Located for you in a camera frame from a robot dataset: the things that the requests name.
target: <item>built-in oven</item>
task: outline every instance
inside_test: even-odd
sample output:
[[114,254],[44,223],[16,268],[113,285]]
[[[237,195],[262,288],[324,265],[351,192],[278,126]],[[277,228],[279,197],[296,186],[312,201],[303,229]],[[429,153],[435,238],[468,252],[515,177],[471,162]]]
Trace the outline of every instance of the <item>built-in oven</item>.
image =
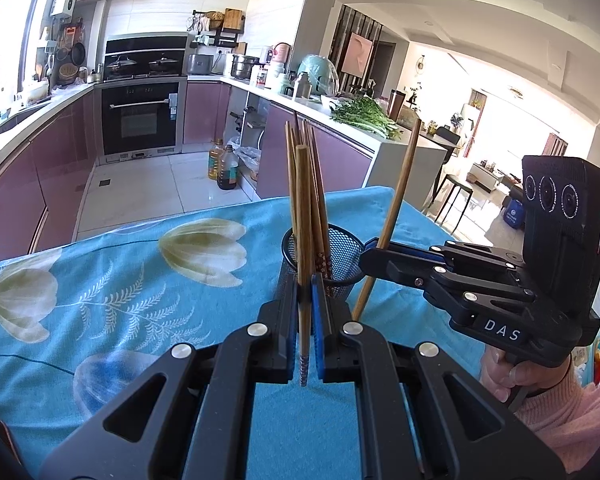
[[98,86],[101,164],[182,150],[185,77],[107,82]]

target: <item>oven door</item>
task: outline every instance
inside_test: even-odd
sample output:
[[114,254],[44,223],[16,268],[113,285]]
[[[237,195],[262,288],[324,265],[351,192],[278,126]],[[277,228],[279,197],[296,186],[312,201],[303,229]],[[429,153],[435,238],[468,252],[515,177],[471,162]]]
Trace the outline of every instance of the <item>oven door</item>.
[[102,90],[105,155],[176,145],[178,83],[148,83]]

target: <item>camera module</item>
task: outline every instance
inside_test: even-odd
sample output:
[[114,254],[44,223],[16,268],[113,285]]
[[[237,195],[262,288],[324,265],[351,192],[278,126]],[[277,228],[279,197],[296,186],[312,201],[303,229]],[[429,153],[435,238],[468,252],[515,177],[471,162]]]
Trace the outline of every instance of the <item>camera module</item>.
[[533,200],[536,197],[536,180],[531,175],[526,176],[525,193],[528,200]]
[[568,219],[574,218],[578,213],[578,193],[571,184],[567,184],[562,190],[562,212]]
[[555,183],[551,177],[544,176],[540,181],[540,204],[542,209],[551,213],[555,209]]

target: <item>plastic bottle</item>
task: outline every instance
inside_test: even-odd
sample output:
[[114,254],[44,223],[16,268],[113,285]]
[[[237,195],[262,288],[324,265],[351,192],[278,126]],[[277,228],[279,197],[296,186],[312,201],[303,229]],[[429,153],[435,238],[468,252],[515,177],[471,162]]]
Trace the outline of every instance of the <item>plastic bottle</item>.
[[217,182],[220,189],[235,189],[238,185],[238,157],[230,144],[224,149],[218,161]]
[[206,176],[211,180],[218,179],[218,160],[224,153],[224,149],[222,148],[224,142],[222,139],[214,140],[214,144],[215,145],[209,150],[209,165],[208,170],[206,171]]

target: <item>ceiling light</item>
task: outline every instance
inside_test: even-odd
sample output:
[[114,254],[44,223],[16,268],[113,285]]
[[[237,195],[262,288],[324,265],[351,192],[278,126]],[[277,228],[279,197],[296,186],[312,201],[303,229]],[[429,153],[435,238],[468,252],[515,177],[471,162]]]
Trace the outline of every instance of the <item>ceiling light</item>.
[[509,91],[513,94],[513,97],[516,99],[524,99],[525,97],[522,95],[522,92],[517,88],[509,88]]

